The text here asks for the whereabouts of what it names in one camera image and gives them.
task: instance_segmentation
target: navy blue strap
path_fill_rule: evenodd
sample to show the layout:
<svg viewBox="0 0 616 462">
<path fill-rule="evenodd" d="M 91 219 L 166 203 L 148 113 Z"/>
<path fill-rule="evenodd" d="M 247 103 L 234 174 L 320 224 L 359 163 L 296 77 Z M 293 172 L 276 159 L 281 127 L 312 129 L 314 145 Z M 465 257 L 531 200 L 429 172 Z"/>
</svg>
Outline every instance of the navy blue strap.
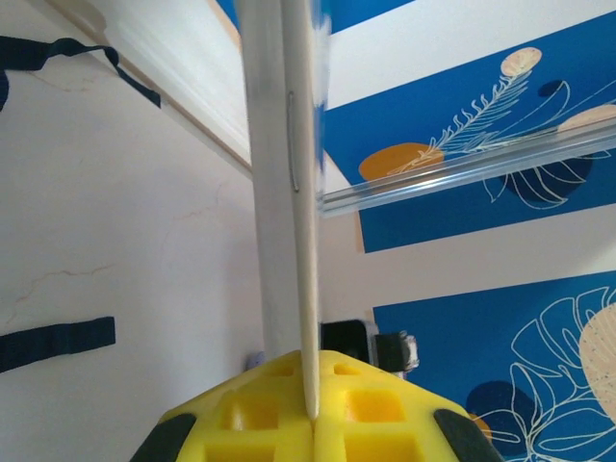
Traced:
<svg viewBox="0 0 616 462">
<path fill-rule="evenodd" d="M 0 337 L 0 372 L 10 371 L 61 354 L 81 353 L 116 342 L 113 317 L 55 324 Z"/>
<path fill-rule="evenodd" d="M 41 70 L 47 60 L 54 56 L 75 56 L 96 50 L 104 50 L 105 56 L 107 56 L 107 59 L 114 66 L 122 80 L 156 106 L 161 107 L 161 95 L 143 86 L 119 67 L 119 56 L 117 51 L 111 46 L 86 46 L 74 38 L 60 38 L 53 43 L 45 43 L 25 38 L 0 36 L 0 72 L 3 69 Z"/>
</svg>

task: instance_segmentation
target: black rubber edge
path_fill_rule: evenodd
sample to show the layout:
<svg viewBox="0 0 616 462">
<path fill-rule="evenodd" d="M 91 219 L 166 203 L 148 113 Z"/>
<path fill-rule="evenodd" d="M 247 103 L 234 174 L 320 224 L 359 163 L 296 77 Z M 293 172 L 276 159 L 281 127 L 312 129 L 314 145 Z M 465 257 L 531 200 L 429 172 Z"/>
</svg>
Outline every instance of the black rubber edge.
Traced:
<svg viewBox="0 0 616 462">
<path fill-rule="evenodd" d="M 434 412 L 434 420 L 459 462 L 503 462 L 504 459 L 470 419 L 448 409 Z"/>
<path fill-rule="evenodd" d="M 195 422 L 193 414 L 180 414 L 159 423 L 147 435 L 130 462 L 175 462 Z"/>
</svg>

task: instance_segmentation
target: white vertical pole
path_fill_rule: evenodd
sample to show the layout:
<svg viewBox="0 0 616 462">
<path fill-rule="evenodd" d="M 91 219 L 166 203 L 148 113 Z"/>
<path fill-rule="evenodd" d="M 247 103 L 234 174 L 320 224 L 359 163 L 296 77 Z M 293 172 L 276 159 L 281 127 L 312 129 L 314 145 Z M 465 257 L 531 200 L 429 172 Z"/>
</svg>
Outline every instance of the white vertical pole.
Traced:
<svg viewBox="0 0 616 462">
<path fill-rule="evenodd" d="M 266 348 L 302 351 L 306 409 L 319 413 L 317 185 L 322 84 L 308 0 L 237 2 L 255 191 Z"/>
</svg>

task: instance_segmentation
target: orange circle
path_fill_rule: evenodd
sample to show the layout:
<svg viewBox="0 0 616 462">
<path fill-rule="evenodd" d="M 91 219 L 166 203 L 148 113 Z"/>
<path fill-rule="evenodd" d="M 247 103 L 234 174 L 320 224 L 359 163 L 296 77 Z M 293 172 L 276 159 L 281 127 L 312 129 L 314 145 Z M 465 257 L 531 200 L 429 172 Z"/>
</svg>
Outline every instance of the orange circle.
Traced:
<svg viewBox="0 0 616 462">
<path fill-rule="evenodd" d="M 483 436 L 485 436 L 488 440 L 492 440 L 492 430 L 490 429 L 490 426 L 488 426 L 488 424 L 483 419 L 476 416 L 475 414 L 469 414 L 469 417 L 473 422 L 475 422 L 475 425 L 479 427 L 479 429 L 483 433 Z"/>
<path fill-rule="evenodd" d="M 428 153 L 423 160 L 422 153 Z M 366 158 L 359 166 L 359 174 L 366 181 L 378 180 L 396 174 L 395 170 L 400 170 L 401 167 L 408 171 L 438 164 L 443 162 L 443 157 L 443 151 L 440 149 L 430 150 L 430 146 L 420 142 L 404 142 L 376 151 Z"/>
</svg>

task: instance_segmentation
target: white stripe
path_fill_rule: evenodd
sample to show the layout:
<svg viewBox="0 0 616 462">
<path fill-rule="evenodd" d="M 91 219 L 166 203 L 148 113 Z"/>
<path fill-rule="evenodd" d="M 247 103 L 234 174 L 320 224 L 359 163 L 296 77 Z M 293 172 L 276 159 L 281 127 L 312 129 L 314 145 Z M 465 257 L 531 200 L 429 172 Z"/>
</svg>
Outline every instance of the white stripe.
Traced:
<svg viewBox="0 0 616 462">
<path fill-rule="evenodd" d="M 615 0 L 416 0 L 332 36 L 329 108 L 613 11 Z"/>
</svg>

